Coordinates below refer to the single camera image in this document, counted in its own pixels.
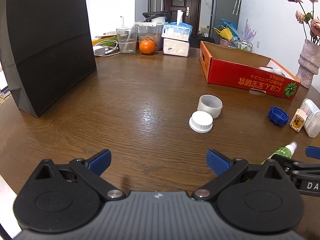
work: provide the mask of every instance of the green spray bottle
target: green spray bottle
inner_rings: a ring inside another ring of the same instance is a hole
[[[268,159],[271,159],[271,157],[275,154],[287,157],[287,158],[291,158],[294,151],[297,149],[297,143],[296,142],[291,142],[290,144],[288,144],[286,147],[281,147],[279,148],[275,153],[273,153]]]

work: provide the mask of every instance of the flower vase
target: flower vase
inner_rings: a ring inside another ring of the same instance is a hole
[[[302,86],[309,89],[313,75],[319,73],[320,46],[305,40],[298,63],[300,67],[296,77],[301,81]]]

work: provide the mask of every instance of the orange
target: orange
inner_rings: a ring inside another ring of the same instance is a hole
[[[142,54],[151,54],[156,50],[156,44],[154,41],[141,41],[139,49]]]

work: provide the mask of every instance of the brown tabletop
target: brown tabletop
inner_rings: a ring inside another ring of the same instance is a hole
[[[308,137],[304,129],[296,133],[289,125],[275,126],[268,111],[278,106],[292,118],[304,98],[320,105],[320,93],[300,87],[290,101],[207,84],[198,54],[191,49],[189,58],[160,53],[97,58],[98,70],[40,118],[18,110],[10,98],[0,107],[0,174],[18,193],[44,158],[68,163],[109,148],[112,164],[102,177],[125,192],[192,192],[215,177],[206,166],[209,148],[261,163],[296,141],[294,158],[316,162],[306,157],[305,148],[320,147],[319,139]],[[188,121],[205,94],[218,96],[223,109],[213,129],[198,134]],[[318,239],[320,198],[303,199],[298,232]]]

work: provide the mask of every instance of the gray refrigerator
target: gray refrigerator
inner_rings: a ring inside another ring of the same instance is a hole
[[[220,44],[220,36],[217,34],[213,28],[217,25],[222,24],[220,19],[225,19],[230,22],[234,22],[238,26],[239,14],[236,15],[238,5],[234,14],[233,8],[235,6],[236,0],[212,0],[212,13],[210,20],[209,36],[215,39],[216,44]]]

